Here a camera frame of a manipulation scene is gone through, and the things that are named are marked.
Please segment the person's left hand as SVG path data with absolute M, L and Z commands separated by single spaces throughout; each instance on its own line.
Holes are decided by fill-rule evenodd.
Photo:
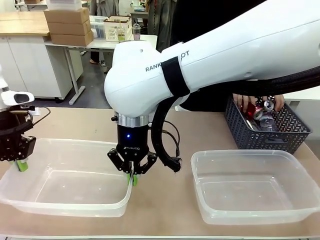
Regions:
M 275 95 L 274 96 L 274 111 L 279 112 L 285 104 L 284 95 Z

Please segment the person's right hand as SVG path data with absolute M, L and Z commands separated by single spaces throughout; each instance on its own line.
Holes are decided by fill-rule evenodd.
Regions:
M 238 108 L 246 113 L 249 104 L 256 105 L 257 98 L 254 96 L 240 95 L 240 94 L 232 94 L 234 103 L 238 106 Z

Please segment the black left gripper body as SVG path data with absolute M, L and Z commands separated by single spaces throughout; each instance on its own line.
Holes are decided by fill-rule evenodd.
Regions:
M 0 160 L 20 161 L 29 157 L 37 138 L 25 132 L 33 128 L 33 116 L 27 111 L 0 113 Z

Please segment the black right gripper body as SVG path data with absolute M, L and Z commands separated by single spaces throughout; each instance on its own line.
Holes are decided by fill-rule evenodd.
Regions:
M 117 125 L 116 149 L 125 162 L 140 164 L 149 153 L 148 131 L 148 125 L 139 127 Z

